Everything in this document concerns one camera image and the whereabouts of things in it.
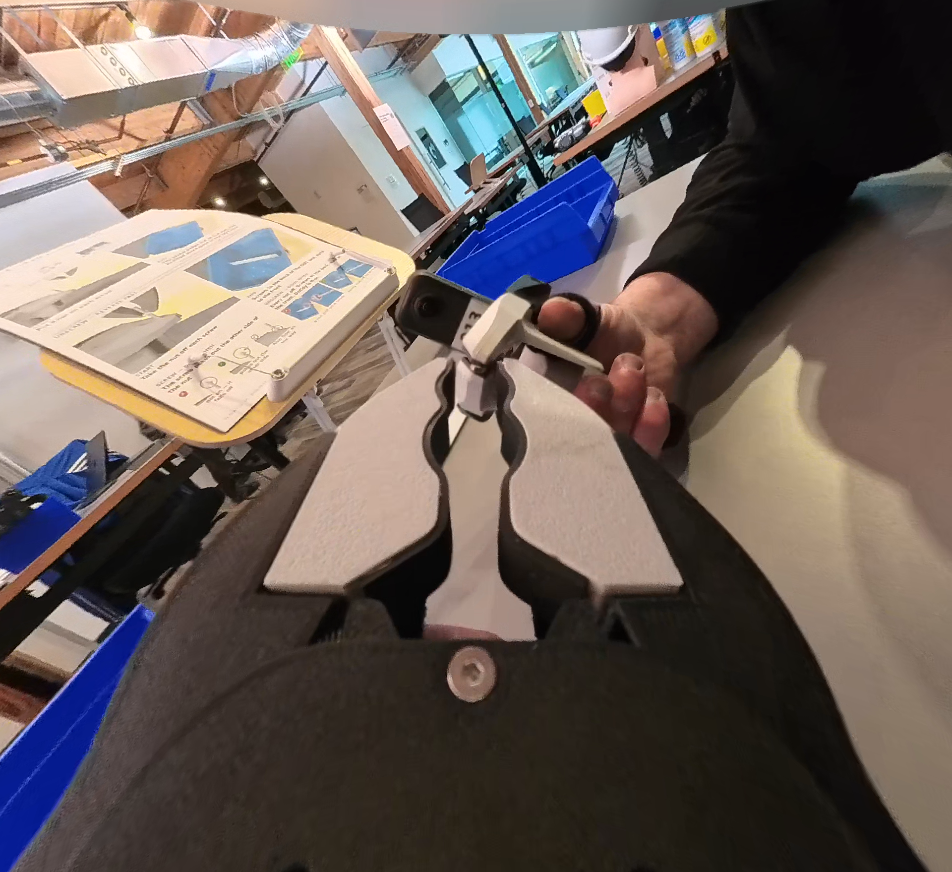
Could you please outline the silver ventilation duct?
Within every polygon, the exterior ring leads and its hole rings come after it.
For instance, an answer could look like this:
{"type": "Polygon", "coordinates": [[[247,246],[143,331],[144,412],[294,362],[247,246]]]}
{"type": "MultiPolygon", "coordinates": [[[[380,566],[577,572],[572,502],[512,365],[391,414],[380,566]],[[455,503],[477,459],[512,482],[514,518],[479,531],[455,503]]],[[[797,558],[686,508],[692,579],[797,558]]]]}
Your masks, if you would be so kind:
{"type": "Polygon", "coordinates": [[[1,126],[74,128],[201,100],[290,66],[312,26],[279,20],[249,37],[156,35],[125,2],[2,8],[1,126]]]}

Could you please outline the blue plastic bin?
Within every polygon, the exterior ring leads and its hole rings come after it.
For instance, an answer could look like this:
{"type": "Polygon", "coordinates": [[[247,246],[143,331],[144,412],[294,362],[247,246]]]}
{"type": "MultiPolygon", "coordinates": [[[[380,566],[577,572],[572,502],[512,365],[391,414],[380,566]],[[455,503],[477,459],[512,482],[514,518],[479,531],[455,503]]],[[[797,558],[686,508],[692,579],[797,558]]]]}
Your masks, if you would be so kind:
{"type": "Polygon", "coordinates": [[[554,283],[599,259],[617,199],[592,156],[471,233],[437,274],[490,299],[523,277],[554,283]]]}
{"type": "Polygon", "coordinates": [[[1,869],[11,870],[54,812],[155,617],[136,607],[1,757],[1,869]]]}

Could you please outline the white hard hat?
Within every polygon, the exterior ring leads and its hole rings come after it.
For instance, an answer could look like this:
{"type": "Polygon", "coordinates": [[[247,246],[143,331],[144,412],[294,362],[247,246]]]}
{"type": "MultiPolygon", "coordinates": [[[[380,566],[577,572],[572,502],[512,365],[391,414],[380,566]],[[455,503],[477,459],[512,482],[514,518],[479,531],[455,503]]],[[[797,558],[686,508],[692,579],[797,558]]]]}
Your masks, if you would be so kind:
{"type": "Polygon", "coordinates": [[[593,74],[625,69],[636,50],[636,24],[579,30],[576,35],[582,58],[593,74]]]}

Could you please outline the grey desk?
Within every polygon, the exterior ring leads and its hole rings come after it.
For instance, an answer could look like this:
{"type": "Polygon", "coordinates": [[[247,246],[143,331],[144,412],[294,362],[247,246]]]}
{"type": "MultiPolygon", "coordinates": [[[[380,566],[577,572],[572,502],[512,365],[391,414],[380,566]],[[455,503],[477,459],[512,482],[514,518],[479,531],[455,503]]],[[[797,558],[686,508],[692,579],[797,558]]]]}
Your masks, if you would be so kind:
{"type": "Polygon", "coordinates": [[[950,159],[861,186],[684,382],[665,461],[809,640],[930,870],[951,859],[950,159]]]}

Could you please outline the cardboard box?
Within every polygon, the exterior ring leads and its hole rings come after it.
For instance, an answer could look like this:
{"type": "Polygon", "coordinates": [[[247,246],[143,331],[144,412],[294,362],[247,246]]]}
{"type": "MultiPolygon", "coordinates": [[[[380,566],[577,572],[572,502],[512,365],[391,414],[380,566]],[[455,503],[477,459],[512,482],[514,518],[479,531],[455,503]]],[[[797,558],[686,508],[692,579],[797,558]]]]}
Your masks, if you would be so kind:
{"type": "Polygon", "coordinates": [[[649,33],[646,44],[631,46],[631,55],[624,64],[612,69],[599,66],[593,74],[605,113],[614,117],[653,92],[665,78],[665,67],[649,33]]]}

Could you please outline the black tripod stand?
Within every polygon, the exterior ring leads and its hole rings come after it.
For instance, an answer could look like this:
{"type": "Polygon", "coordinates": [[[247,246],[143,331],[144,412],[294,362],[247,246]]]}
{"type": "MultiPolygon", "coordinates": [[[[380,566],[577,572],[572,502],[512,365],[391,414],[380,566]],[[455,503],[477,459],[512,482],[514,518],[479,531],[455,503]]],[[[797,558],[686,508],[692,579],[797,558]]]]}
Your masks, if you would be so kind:
{"type": "Polygon", "coordinates": [[[511,109],[508,107],[508,104],[506,103],[506,99],[502,93],[500,86],[498,85],[497,81],[494,79],[493,75],[491,74],[491,71],[488,65],[486,64],[485,60],[483,59],[472,36],[470,34],[463,34],[463,38],[466,41],[467,45],[469,46],[470,51],[472,52],[476,62],[478,63],[478,66],[480,67],[480,69],[482,69],[482,72],[484,73],[484,77],[489,85],[491,92],[493,93],[496,100],[500,104],[500,107],[502,108],[504,114],[506,115],[506,119],[508,120],[514,133],[517,136],[517,139],[522,148],[523,156],[525,158],[525,164],[530,172],[530,175],[532,177],[534,184],[536,185],[537,188],[541,189],[546,184],[546,177],[541,169],[541,166],[536,161],[530,142],[528,141],[526,135],[524,134],[523,129],[519,126],[515,116],[513,116],[511,109]]]}

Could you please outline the person's right forearm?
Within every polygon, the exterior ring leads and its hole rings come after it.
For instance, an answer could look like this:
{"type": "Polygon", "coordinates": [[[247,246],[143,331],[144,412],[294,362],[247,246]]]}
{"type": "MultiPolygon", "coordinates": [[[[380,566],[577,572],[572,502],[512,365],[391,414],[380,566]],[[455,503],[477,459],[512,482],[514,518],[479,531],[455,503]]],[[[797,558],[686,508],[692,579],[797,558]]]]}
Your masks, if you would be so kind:
{"type": "Polygon", "coordinates": [[[732,129],[698,164],[628,283],[651,274],[678,279],[708,303],[727,335],[827,245],[866,180],[732,129]]]}

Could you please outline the person's right hand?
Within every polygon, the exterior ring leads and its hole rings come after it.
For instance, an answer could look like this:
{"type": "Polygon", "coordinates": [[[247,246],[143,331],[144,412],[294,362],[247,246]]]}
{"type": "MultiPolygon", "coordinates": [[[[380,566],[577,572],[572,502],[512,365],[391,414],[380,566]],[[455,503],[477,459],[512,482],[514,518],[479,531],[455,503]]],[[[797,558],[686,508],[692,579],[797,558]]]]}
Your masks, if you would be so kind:
{"type": "Polygon", "coordinates": [[[616,433],[658,458],[670,434],[678,379],[717,335],[717,315],[697,291],[667,273],[637,277],[598,312],[584,352],[605,372],[583,378],[574,394],[616,433]]]}

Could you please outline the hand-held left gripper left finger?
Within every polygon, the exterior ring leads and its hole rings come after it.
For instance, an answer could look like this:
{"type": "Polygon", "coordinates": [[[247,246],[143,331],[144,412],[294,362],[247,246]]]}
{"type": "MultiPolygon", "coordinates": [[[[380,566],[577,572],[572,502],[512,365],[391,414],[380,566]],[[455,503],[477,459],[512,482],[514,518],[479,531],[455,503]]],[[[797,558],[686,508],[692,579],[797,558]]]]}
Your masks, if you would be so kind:
{"type": "Polygon", "coordinates": [[[453,361],[431,360],[340,427],[265,574],[269,593],[375,600],[401,637],[422,637],[451,565],[454,383],[453,361]]]}

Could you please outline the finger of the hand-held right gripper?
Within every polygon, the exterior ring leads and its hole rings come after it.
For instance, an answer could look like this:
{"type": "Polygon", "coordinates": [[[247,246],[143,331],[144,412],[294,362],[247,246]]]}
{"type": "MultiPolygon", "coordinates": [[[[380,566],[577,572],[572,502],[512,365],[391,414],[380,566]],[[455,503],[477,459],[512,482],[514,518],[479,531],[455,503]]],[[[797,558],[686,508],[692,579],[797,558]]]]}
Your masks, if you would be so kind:
{"type": "Polygon", "coordinates": [[[454,394],[456,406],[465,416],[470,419],[489,419],[497,410],[495,368],[486,378],[479,378],[470,372],[465,363],[456,363],[454,394]]]}
{"type": "Polygon", "coordinates": [[[532,306],[524,297],[506,293],[494,300],[463,333],[464,358],[493,365],[505,355],[525,345],[525,330],[532,306]]]}

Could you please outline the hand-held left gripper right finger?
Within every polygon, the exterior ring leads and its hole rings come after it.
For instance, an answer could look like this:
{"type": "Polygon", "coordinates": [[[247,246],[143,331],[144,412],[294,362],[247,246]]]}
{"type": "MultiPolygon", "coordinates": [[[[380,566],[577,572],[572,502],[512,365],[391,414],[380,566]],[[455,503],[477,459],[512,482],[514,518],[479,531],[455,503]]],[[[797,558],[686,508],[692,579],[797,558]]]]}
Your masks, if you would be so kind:
{"type": "Polygon", "coordinates": [[[499,372],[498,566],[536,638],[570,602],[600,620],[620,599],[679,595],[683,576],[610,426],[516,360],[499,372]]]}

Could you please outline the blue storage crate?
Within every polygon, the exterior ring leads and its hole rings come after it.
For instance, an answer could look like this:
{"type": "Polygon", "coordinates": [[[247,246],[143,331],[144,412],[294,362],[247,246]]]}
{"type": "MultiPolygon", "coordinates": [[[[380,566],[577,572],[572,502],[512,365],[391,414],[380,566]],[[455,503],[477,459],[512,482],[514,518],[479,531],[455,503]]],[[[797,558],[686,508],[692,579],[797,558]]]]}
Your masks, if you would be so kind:
{"type": "Polygon", "coordinates": [[[2,529],[1,568],[11,574],[24,570],[53,542],[80,520],[79,510],[112,480],[127,456],[100,445],[74,439],[29,476],[13,485],[27,504],[25,514],[2,529]]]}

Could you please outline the instruction sheet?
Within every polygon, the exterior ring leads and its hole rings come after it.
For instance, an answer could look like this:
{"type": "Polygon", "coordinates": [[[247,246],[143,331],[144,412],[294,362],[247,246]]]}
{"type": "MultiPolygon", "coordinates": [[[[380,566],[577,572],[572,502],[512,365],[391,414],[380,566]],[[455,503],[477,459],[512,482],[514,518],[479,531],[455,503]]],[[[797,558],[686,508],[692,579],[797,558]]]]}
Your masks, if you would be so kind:
{"type": "Polygon", "coordinates": [[[216,433],[284,402],[400,290],[347,231],[149,211],[2,270],[2,330],[216,433]]]}

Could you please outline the wooden work table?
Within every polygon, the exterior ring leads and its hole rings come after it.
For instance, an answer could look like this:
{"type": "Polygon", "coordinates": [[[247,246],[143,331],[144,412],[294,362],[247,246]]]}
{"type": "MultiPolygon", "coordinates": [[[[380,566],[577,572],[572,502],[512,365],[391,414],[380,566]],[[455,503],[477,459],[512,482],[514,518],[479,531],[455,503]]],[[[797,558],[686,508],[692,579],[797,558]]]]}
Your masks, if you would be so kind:
{"type": "Polygon", "coordinates": [[[620,112],[609,115],[598,126],[589,131],[582,140],[576,142],[565,152],[554,157],[555,167],[563,167],[578,161],[584,161],[587,155],[599,149],[613,146],[629,136],[633,129],[641,126],[644,116],[661,114],[664,108],[679,102],[701,87],[708,74],[720,76],[728,68],[729,49],[726,44],[717,46],[711,55],[696,60],[693,64],[667,79],[646,96],[626,106],[620,112]]]}

